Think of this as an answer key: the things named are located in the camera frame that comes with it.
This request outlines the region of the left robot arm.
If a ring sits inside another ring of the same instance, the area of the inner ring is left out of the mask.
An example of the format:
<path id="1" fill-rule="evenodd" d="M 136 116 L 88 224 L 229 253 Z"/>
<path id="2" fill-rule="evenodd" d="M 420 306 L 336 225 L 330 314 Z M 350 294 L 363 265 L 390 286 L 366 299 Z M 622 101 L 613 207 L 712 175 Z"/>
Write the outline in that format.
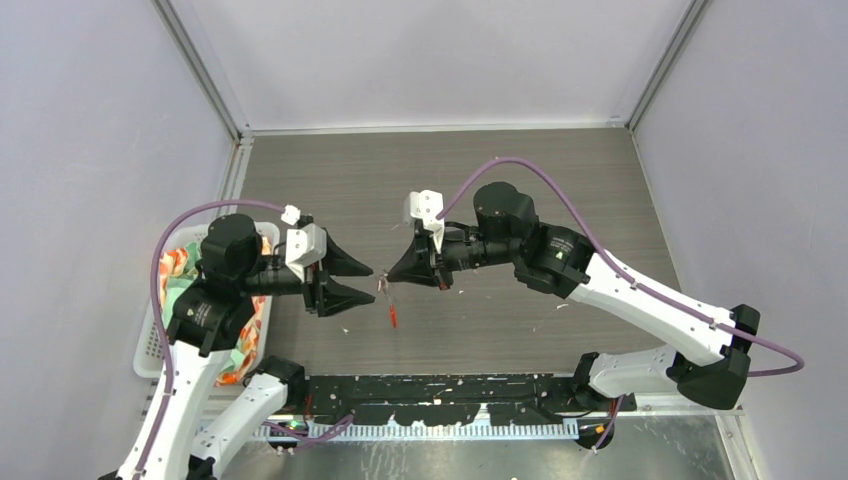
<path id="1" fill-rule="evenodd" d="M 255 222 L 233 213 L 211 222 L 200 243 L 199 275 L 172 304 L 167 349 L 153 403 L 127 458 L 110 479 L 218 479 L 275 412 L 298 412 L 307 398 L 302 365 L 270 356 L 211 424 L 204 406 L 260 296 L 300 295 L 329 317 L 374 302 L 336 277 L 368 277 L 370 267 L 339 248 L 310 218 L 288 230 L 283 254 L 266 254 Z"/>

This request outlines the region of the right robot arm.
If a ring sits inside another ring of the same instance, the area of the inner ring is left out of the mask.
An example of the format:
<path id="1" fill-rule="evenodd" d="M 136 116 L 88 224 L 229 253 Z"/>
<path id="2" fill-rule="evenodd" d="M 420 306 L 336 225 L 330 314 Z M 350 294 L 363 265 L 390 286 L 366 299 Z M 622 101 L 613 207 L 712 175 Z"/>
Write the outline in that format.
<path id="1" fill-rule="evenodd" d="M 759 312 L 714 307 L 654 281 L 594 246 L 583 234 L 542 222 L 533 199 L 506 182 L 474 195 L 476 224 L 437 218 L 439 193 L 411 193 L 413 240 L 387 278 L 446 290 L 456 272 L 511 264 L 528 289 L 606 311 L 661 341 L 627 354 L 589 352 L 569 383 L 584 410 L 629 394 L 678 393 L 716 410 L 734 408 L 747 383 Z"/>

